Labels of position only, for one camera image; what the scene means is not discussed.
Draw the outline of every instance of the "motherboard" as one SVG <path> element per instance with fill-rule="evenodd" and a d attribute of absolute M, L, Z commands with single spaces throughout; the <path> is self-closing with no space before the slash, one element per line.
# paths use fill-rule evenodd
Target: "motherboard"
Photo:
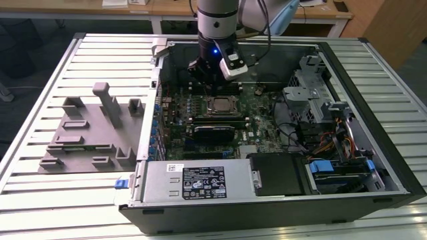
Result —
<path fill-rule="evenodd" d="M 256 83 L 235 83 L 216 96 L 198 87 L 166 87 L 163 119 L 166 159 L 244 159 L 284 151 L 274 126 L 274 92 Z"/>

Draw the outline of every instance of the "sticker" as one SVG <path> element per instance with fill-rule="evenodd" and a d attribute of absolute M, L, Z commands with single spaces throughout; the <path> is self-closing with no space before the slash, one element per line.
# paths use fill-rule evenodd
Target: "sticker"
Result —
<path fill-rule="evenodd" d="M 148 14 L 148 11 L 129 11 L 131 14 Z"/>
<path fill-rule="evenodd" d="M 336 15 L 338 19 L 351 19 L 352 16 L 346 16 L 346 15 Z"/>
<path fill-rule="evenodd" d="M 231 60 L 231 61 L 235 61 L 235 60 L 239 60 L 239 55 L 235 53 L 235 54 L 231 54 L 231 55 L 228 55 L 228 59 Z"/>
<path fill-rule="evenodd" d="M 186 167 L 182 169 L 182 198 L 223 199 L 227 198 L 226 174 L 223 166 Z"/>
<path fill-rule="evenodd" d="M 184 164 L 168 164 L 166 167 L 167 172 L 182 172 Z"/>

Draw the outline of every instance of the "floor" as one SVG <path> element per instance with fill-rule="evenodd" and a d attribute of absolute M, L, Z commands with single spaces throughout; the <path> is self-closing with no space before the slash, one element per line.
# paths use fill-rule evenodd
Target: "floor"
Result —
<path fill-rule="evenodd" d="M 53 20 L 33 20 L 33 25 L 44 42 L 43 47 L 29 51 L 29 57 L 36 65 L 33 75 L 20 79 L 9 79 L 0 72 L 0 80 L 11 88 L 9 90 L 15 95 L 12 102 L 0 101 L 0 159 L 20 130 L 75 33 L 152 34 L 151 23 L 148 21 L 65 20 L 64 24 L 65 27 L 59 28 Z M 162 23 L 162 28 L 164 34 L 196 33 L 195 26 L 187 26 L 186 22 L 172 24 L 166 21 Z M 424 91 L 427 82 L 426 62 L 427 44 L 422 43 L 404 66 L 398 70 L 399 75 L 414 89 L 424 104 L 427 104 L 427 91 Z"/>

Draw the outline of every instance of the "barcode sticker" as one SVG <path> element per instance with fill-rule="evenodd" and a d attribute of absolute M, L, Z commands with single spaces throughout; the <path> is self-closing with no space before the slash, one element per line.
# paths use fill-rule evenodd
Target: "barcode sticker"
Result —
<path fill-rule="evenodd" d="M 182 172 L 184 164 L 168 164 L 166 167 L 167 172 Z"/>

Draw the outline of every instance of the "wooden desk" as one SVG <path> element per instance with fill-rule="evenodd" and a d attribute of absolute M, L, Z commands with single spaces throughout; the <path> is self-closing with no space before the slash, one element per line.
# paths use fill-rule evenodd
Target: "wooden desk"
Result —
<path fill-rule="evenodd" d="M 149 14 L 155 1 L 147 5 L 129 4 L 128 8 L 103 9 L 103 0 L 0 0 L 0 12 L 132 15 Z"/>
<path fill-rule="evenodd" d="M 196 11 L 198 1 L 192 3 Z M 0 18 L 149 20 L 155 34 L 162 34 L 162 21 L 195 21 L 188 0 L 151 0 L 147 5 L 116 9 L 101 6 L 103 0 L 0 0 Z M 334 25 L 328 37 L 339 37 L 352 16 L 339 12 L 328 0 L 327 4 L 306 7 L 306 15 L 299 7 L 292 23 Z"/>
<path fill-rule="evenodd" d="M 192 20 L 192 12 L 188 0 L 154 0 L 151 14 L 156 16 L 156 21 L 190 21 Z M 192 1 L 192 8 L 198 10 L 198 0 Z M 354 14 L 351 12 L 338 11 L 334 1 L 328 0 L 326 4 L 314 7 L 298 8 L 294 24 L 326 24 L 332 25 L 328 37 L 339 38 L 350 19 Z"/>
<path fill-rule="evenodd" d="M 198 0 L 191 0 L 191 2 L 192 9 L 196 11 Z M 154 0 L 151 13 L 166 16 L 192 16 L 188 0 Z M 338 11 L 332 0 L 328 0 L 323 5 L 306 7 L 306 16 L 308 19 L 351 19 L 354 17 L 350 12 Z M 302 7 L 298 8 L 294 18 L 304 18 L 304 10 Z"/>

